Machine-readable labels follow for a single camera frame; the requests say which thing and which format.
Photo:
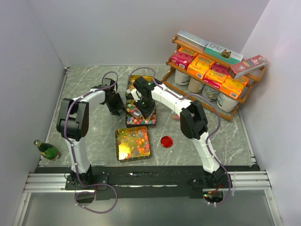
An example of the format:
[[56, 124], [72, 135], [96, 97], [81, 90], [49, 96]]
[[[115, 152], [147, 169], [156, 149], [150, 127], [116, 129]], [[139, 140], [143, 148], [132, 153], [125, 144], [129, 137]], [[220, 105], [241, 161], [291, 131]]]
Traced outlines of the silver metal scoop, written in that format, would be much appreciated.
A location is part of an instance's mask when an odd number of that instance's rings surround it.
[[142, 118], [143, 117], [142, 113], [139, 110], [131, 109], [129, 113], [130, 113], [131, 116], [133, 116], [135, 118]]

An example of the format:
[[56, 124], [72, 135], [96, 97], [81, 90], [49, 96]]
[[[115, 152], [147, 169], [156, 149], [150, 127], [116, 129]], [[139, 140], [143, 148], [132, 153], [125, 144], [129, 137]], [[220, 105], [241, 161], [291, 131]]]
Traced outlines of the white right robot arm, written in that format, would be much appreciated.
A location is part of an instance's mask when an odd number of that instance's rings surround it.
[[164, 84], [156, 79], [146, 81], [142, 76], [133, 83], [131, 94], [135, 100], [135, 106], [147, 118], [152, 113], [155, 101], [162, 103], [174, 111], [180, 117], [182, 134], [190, 139], [201, 160], [206, 175], [206, 184], [215, 188], [219, 184], [228, 185], [231, 188], [231, 177], [225, 167], [218, 160], [208, 133], [208, 120], [201, 102], [191, 101], [172, 92]]

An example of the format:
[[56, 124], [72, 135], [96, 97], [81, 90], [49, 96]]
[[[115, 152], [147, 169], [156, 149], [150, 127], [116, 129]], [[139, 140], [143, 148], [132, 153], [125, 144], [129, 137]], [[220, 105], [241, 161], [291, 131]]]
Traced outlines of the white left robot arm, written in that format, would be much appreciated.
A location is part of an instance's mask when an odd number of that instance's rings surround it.
[[61, 102], [56, 130], [64, 138], [71, 157], [71, 180], [82, 189], [93, 182], [92, 166], [87, 157], [85, 136], [89, 130], [89, 111], [97, 105], [106, 105], [111, 115], [120, 116], [125, 105], [117, 92], [116, 80], [104, 78], [102, 83], [79, 97]]

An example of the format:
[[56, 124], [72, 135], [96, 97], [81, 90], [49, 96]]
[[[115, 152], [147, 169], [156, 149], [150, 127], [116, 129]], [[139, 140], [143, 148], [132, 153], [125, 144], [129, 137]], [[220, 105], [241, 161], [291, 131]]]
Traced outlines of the gold tin of star candies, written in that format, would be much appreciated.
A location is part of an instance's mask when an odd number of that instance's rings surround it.
[[125, 124], [127, 128], [130, 127], [139, 127], [139, 126], [146, 126], [146, 127], [155, 127], [157, 124], [157, 114], [156, 109], [153, 110], [151, 115], [148, 118], [135, 118], [130, 115], [130, 110], [138, 110], [138, 108], [134, 105], [133, 99], [128, 99], [126, 101], [126, 117], [125, 117]]

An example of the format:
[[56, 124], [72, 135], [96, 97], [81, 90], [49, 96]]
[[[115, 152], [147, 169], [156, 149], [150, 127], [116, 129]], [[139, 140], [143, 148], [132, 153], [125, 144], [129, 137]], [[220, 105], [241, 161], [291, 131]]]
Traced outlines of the gold tin of stick candies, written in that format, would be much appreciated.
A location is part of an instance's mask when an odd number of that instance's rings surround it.
[[142, 75], [132, 75], [132, 76], [130, 76], [130, 79], [127, 83], [127, 89], [126, 89], [126, 92], [125, 92], [126, 99], [134, 99], [132, 94], [131, 94], [131, 91], [134, 89], [134, 86], [133, 86], [134, 81], [139, 77], [143, 77], [146, 81], [151, 81], [152, 80], [151, 76], [142, 76]]

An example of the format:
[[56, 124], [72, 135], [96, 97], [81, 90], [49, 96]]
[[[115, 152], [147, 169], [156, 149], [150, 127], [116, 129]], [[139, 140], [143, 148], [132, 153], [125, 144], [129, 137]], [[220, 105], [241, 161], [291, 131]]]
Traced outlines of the clear glass jar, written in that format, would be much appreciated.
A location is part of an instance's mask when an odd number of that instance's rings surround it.
[[174, 120], [180, 120], [180, 116], [177, 115], [176, 113], [172, 113], [172, 117]]

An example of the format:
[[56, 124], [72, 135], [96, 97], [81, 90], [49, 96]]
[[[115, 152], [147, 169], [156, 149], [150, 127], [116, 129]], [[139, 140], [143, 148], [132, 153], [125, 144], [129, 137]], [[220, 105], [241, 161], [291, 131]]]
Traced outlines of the gold tin of gummy candies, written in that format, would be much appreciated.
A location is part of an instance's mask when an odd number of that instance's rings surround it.
[[115, 131], [117, 161], [145, 160], [152, 156], [147, 127], [132, 127]]

